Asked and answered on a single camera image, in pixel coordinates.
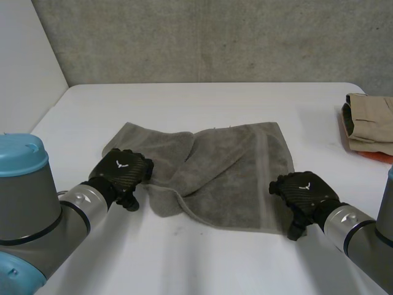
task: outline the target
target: beige fabric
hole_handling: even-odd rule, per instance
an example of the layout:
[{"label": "beige fabric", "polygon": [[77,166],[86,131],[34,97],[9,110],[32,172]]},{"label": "beige fabric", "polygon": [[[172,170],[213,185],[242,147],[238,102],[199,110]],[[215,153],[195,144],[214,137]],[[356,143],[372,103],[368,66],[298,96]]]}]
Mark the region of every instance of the beige fabric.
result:
[{"label": "beige fabric", "polygon": [[350,93],[341,114],[353,151],[393,155],[393,97]]}]

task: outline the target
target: towel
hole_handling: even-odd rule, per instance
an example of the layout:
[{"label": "towel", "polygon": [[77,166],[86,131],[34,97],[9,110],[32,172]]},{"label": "towel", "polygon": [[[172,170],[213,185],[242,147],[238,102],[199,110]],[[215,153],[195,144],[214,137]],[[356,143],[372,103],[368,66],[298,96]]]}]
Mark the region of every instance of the towel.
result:
[{"label": "towel", "polygon": [[103,150],[131,149],[155,163],[145,185],[162,217],[186,212],[209,226],[286,234],[292,212],[268,185],[294,171],[277,123],[162,133],[127,123]]}]

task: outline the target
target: table surface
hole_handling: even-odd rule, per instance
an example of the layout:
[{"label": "table surface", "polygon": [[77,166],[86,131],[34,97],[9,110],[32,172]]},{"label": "table surface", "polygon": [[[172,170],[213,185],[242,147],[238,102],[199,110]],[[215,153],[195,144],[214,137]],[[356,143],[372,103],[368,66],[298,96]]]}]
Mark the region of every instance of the table surface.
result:
[{"label": "table surface", "polygon": [[[56,187],[85,180],[125,122],[162,132],[279,124],[297,171],[324,178],[342,201],[374,218],[389,165],[348,150],[339,116],[348,83],[79,85],[34,129]],[[38,294],[385,294],[315,225],[280,235],[217,230],[186,214],[156,216],[148,196],[130,213],[114,205]]]}]

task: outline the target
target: robotic hand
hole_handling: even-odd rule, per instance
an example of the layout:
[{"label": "robotic hand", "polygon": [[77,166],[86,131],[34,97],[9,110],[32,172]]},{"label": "robotic hand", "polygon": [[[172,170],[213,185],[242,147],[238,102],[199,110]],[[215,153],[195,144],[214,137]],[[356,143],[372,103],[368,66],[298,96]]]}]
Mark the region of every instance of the robotic hand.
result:
[{"label": "robotic hand", "polygon": [[153,168],[153,161],[145,159],[142,154],[129,149],[112,149],[90,173],[89,180],[82,184],[89,184],[101,190],[106,186],[108,208],[111,201],[115,201],[128,211],[136,211],[139,209],[139,203],[133,192],[139,183],[150,180]]},{"label": "robotic hand", "polygon": [[279,195],[294,213],[287,234],[290,240],[298,240],[306,226],[317,223],[340,251],[393,295],[393,168],[377,221],[341,203],[333,189],[310,171],[279,176],[270,183],[269,192]]},{"label": "robotic hand", "polygon": [[328,215],[336,208],[347,205],[341,203],[333,189],[313,172],[296,172],[280,175],[272,181],[269,193],[279,195],[293,211],[294,220],[288,231],[288,238],[296,241],[306,226],[318,223],[324,230]]}]

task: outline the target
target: concrete wall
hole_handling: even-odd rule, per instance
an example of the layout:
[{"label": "concrete wall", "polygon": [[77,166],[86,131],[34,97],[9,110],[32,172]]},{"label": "concrete wall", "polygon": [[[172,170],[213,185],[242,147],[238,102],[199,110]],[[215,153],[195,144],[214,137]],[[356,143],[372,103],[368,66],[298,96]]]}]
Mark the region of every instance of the concrete wall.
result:
[{"label": "concrete wall", "polygon": [[392,0],[33,3],[70,85],[352,82],[393,95]]},{"label": "concrete wall", "polygon": [[30,0],[0,1],[0,132],[30,132],[67,90]]}]

